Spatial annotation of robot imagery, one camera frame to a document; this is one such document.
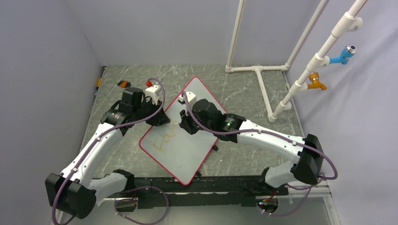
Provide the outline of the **red-framed whiteboard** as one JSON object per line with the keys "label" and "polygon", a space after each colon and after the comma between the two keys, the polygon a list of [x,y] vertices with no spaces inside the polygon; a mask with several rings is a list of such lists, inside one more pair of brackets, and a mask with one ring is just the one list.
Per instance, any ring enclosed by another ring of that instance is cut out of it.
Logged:
{"label": "red-framed whiteboard", "polygon": [[199,170],[217,138],[209,132],[198,131],[188,134],[174,122],[181,122],[180,112],[185,105],[175,97],[165,108],[170,123],[159,127],[150,127],[139,141],[140,148],[170,173],[181,184],[187,186]]}

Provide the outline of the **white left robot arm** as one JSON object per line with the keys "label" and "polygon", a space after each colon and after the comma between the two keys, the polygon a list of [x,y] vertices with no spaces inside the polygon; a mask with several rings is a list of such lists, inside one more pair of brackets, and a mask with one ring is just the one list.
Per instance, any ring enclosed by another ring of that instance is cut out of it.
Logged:
{"label": "white left robot arm", "polygon": [[161,126],[170,122],[164,112],[164,100],[159,99],[160,93],[166,96],[161,84],[145,90],[125,88],[122,98],[103,114],[94,135],[77,157],[59,174],[48,175],[45,187],[54,224],[57,210],[83,219],[104,198],[115,193],[124,197],[134,193],[135,177],[130,172],[116,169],[101,179],[94,179],[94,174],[108,152],[135,124]]}

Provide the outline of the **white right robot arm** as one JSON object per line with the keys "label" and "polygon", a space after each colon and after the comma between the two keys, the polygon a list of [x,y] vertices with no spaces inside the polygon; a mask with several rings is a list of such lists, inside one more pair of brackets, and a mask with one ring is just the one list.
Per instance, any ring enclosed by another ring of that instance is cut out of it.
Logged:
{"label": "white right robot arm", "polygon": [[321,177],[324,157],[317,136],[303,138],[282,134],[243,116],[222,113],[206,99],[195,102],[191,108],[186,107],[179,114],[180,128],[190,135],[203,130],[221,141],[253,145],[288,159],[284,164],[263,170],[258,184],[259,190],[265,195],[293,181],[315,185]]}

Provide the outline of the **orange black tool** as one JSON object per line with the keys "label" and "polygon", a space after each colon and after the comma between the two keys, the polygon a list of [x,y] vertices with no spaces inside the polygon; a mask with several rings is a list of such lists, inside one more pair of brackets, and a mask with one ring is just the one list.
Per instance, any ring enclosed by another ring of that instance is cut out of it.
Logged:
{"label": "orange black tool", "polygon": [[131,86],[131,83],[127,80],[122,80],[117,83],[117,85],[121,88],[128,88]]}

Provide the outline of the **orange faucet valve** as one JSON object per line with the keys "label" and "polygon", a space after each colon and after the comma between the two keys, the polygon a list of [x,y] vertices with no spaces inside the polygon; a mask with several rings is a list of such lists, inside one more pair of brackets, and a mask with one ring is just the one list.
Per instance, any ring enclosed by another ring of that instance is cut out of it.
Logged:
{"label": "orange faucet valve", "polygon": [[320,76],[318,73],[311,73],[309,75],[309,80],[310,80],[310,84],[307,85],[308,89],[321,89],[321,90],[326,90],[327,87],[326,85],[324,85],[323,83],[320,82]]}

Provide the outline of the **blue faucet valve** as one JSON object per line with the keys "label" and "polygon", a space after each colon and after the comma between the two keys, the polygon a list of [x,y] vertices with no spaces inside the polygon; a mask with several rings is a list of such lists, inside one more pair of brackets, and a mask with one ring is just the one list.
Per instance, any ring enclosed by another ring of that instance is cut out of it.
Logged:
{"label": "blue faucet valve", "polygon": [[340,53],[338,57],[330,58],[330,64],[342,64],[346,65],[349,59],[354,56],[357,52],[357,47],[354,45],[347,45]]}

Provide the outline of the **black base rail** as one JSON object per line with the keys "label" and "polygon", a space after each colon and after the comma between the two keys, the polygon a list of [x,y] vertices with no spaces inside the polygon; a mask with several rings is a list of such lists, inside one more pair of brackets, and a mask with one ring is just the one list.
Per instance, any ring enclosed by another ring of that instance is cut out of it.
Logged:
{"label": "black base rail", "polygon": [[136,177],[135,188],[115,193],[110,199],[135,200],[138,209],[152,209],[169,205],[177,206],[218,206],[239,205],[255,207],[263,200],[275,203],[280,196],[287,196],[285,185],[270,188],[263,184],[260,175],[241,176],[195,176],[188,185],[172,177]]}

